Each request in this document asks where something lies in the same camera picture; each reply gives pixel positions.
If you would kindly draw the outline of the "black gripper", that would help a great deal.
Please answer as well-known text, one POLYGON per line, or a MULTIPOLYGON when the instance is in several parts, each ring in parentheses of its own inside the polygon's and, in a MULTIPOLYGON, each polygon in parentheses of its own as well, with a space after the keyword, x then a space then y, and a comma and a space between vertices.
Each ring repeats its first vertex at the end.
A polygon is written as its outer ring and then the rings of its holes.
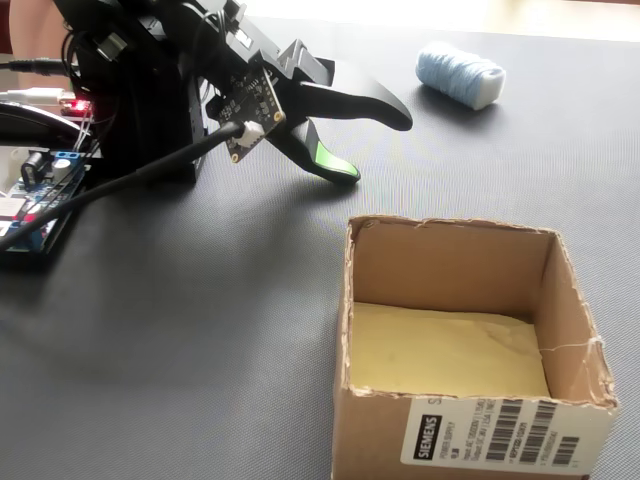
MULTIPOLYGON (((412 128, 407 107, 365 71, 346 62, 330 62, 328 69, 299 39, 281 50, 246 16, 246 5, 238 1, 227 1, 224 13, 226 42, 235 62, 247 71, 265 69, 283 83, 298 82, 291 93, 303 117, 370 119, 397 131, 412 128)), ((355 185, 361 179, 353 164, 324 146, 311 119, 294 128, 276 127, 271 144, 304 171, 336 185, 355 185)))

